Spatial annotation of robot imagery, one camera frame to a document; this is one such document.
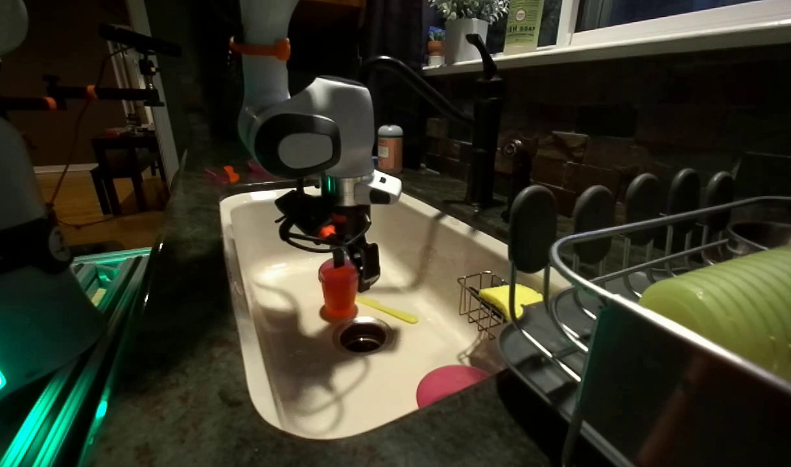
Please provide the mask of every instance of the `white sink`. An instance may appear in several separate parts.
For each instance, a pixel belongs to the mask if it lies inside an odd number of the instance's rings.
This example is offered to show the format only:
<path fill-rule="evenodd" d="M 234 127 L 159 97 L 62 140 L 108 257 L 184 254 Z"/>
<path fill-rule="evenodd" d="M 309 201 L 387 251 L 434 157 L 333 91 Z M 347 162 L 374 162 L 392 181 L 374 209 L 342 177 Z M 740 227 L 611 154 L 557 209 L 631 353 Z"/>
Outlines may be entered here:
<path fill-rule="evenodd" d="M 372 211 L 369 242 L 382 250 L 382 280 L 363 293 L 361 318 L 383 319 L 388 345 L 347 353 L 320 318 L 317 279 L 326 254 L 298 251 L 278 236 L 274 197 L 286 189 L 220 202 L 234 311 L 256 412 L 302 438 L 346 438 L 417 411 L 417 382 L 440 367 L 497 372 L 492 343 L 458 318 L 458 275 L 505 270 L 505 245 L 403 196 Z M 417 324 L 378 308 L 400 308 Z"/>

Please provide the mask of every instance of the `kitchen counter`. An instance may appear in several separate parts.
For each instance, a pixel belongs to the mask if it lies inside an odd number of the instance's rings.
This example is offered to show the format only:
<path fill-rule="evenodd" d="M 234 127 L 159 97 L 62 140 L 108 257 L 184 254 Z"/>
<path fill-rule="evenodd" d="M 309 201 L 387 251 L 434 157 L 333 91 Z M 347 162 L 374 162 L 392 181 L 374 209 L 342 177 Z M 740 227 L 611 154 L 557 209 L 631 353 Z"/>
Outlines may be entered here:
<path fill-rule="evenodd" d="M 202 175 L 230 159 L 202 150 L 181 167 L 151 264 L 151 301 L 130 329 L 86 465 L 553 465 L 565 424 L 509 372 L 342 441 L 304 441 L 267 425 L 243 382 L 220 196 Z M 434 175 L 409 184 L 421 197 L 458 187 Z"/>

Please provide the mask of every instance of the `metal dish rack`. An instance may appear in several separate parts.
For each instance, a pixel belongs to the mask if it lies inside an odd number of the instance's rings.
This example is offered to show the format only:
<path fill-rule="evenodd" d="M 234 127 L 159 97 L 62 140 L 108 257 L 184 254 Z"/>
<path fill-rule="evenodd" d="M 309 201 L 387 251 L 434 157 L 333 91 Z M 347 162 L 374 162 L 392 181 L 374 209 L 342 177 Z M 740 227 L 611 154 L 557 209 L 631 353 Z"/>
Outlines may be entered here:
<path fill-rule="evenodd" d="M 791 465 L 791 382 L 639 305 L 653 280 L 735 257 L 727 232 L 709 229 L 710 218 L 766 212 L 774 202 L 791 197 L 740 201 L 553 245 L 544 301 L 501 329 L 497 353 L 570 424 L 564 465 L 578 436 L 611 465 Z M 656 242 L 636 246 L 631 240 L 645 232 Z M 604 264 L 574 262 L 575 245 L 589 242 L 611 242 L 615 254 Z M 551 275 L 570 289 L 551 293 Z"/>

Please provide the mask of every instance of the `cable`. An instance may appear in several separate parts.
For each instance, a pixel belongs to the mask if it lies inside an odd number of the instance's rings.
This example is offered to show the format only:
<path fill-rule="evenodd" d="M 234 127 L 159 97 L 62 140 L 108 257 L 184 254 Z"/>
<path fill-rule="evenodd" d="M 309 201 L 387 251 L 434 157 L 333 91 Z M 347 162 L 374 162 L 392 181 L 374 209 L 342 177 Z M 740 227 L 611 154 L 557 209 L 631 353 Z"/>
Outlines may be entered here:
<path fill-rule="evenodd" d="M 104 81 L 104 72 L 106 72 L 108 61 L 112 61 L 115 55 L 119 55 L 119 52 L 124 52 L 124 48 L 121 48 L 121 49 L 108 52 L 108 55 L 102 61 L 102 68 L 99 68 L 99 76 L 95 76 L 95 83 L 94 83 L 95 89 L 99 89 L 99 85 L 102 85 L 102 81 Z M 77 116 L 76 116 L 76 124 L 73 124 L 73 146 L 71 146 L 71 150 L 68 150 L 68 157 L 66 157 L 66 167 L 62 167 L 60 179 L 58 179 L 58 184 L 54 184 L 54 192 L 51 192 L 51 197 L 49 197 L 49 211 L 54 211 L 54 202 L 58 202 L 60 187 L 62 187 L 62 181 L 66 181 L 66 177 L 68 177 L 68 168 L 71 168 L 71 167 L 73 167 L 73 162 L 76 162 L 76 154 L 77 154 L 77 139 L 81 139 L 81 123 L 82 123 L 82 116 L 86 116 L 89 106 L 91 106 L 91 101 L 86 101 L 86 105 L 82 105 L 82 110 L 81 110 L 81 113 L 77 113 Z"/>

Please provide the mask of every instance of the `faucet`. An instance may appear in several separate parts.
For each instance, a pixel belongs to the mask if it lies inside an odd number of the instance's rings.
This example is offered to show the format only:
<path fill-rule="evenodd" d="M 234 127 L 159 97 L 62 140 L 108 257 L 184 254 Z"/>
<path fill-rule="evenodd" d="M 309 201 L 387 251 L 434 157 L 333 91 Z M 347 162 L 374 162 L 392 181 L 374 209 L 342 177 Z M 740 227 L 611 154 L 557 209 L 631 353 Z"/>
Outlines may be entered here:
<path fill-rule="evenodd" d="M 369 57 L 363 63 L 363 81 L 369 81 L 374 70 L 395 72 L 426 105 L 430 105 L 436 113 L 462 124 L 471 135 L 464 202 L 471 202 L 474 212 L 481 212 L 492 209 L 492 189 L 496 189 L 492 172 L 496 172 L 497 129 L 503 113 L 503 79 L 497 76 L 497 65 L 492 63 L 483 39 L 478 35 L 466 35 L 466 43 L 481 52 L 481 63 L 483 63 L 483 72 L 478 76 L 478 101 L 471 116 L 462 114 L 421 72 L 416 72 L 409 65 L 388 55 Z"/>

